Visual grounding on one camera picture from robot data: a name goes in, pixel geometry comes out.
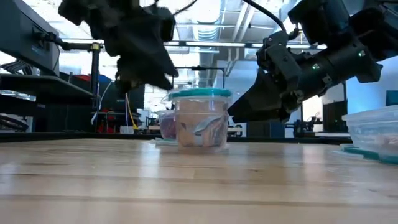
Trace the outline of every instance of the red object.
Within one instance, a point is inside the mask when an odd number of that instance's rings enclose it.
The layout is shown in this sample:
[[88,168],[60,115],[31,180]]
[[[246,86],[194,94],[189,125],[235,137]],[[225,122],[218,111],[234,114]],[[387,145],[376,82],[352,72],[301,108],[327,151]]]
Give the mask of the red object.
[[[109,109],[102,109],[101,112],[112,112]],[[114,121],[116,118],[114,116],[108,116],[108,121]],[[106,123],[103,120],[101,121],[101,124],[97,128],[98,133],[111,133],[114,134],[116,133],[116,130],[113,126],[108,125],[108,130],[106,130]]]
[[89,75],[74,75],[77,78],[80,78],[82,80],[90,82],[90,76]]

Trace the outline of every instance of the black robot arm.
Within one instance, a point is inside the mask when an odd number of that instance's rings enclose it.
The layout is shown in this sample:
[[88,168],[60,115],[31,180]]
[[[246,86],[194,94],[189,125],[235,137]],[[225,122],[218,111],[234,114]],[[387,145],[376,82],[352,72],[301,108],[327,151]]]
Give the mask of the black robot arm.
[[382,65],[377,62],[398,55],[397,11],[398,1],[372,0],[350,16],[341,0],[302,0],[289,12],[290,20],[301,24],[310,44],[326,44],[327,49],[294,54],[286,48],[286,32],[265,38],[257,52],[255,84],[229,108],[229,115],[236,123],[285,122],[304,100],[352,77],[361,83],[379,81]]
[[173,38],[175,15],[191,7],[193,0],[172,14],[157,1],[147,7],[132,0],[63,0],[58,13],[80,25],[85,21],[94,39],[102,39],[107,53],[118,60],[116,81],[127,92],[148,83],[170,90],[165,74],[178,76],[164,42]]

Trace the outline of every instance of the blue wall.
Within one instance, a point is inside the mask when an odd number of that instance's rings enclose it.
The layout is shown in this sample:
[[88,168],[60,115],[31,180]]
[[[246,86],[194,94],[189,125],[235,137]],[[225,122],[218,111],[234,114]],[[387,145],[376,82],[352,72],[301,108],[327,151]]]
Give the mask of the blue wall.
[[377,83],[359,83],[356,77],[346,82],[348,114],[382,108],[386,105],[386,91],[398,90],[398,57],[379,63],[384,67]]

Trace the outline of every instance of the shelf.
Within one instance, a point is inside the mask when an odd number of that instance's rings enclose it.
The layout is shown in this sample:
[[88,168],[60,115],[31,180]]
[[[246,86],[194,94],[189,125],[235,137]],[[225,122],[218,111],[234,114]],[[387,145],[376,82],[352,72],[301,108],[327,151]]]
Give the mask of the shelf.
[[90,105],[93,95],[59,77],[0,74],[0,89],[36,96],[42,104]]
[[0,95],[0,113],[14,114],[18,116],[44,116],[45,105],[13,96]]

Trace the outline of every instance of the table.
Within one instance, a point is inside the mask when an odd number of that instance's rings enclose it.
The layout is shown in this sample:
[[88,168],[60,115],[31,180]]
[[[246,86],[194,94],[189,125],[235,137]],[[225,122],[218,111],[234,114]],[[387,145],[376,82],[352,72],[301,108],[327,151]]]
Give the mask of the table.
[[0,144],[1,223],[397,223],[396,166],[338,146],[149,141]]
[[315,133],[316,137],[343,137],[343,138],[349,138],[350,135],[349,133]]

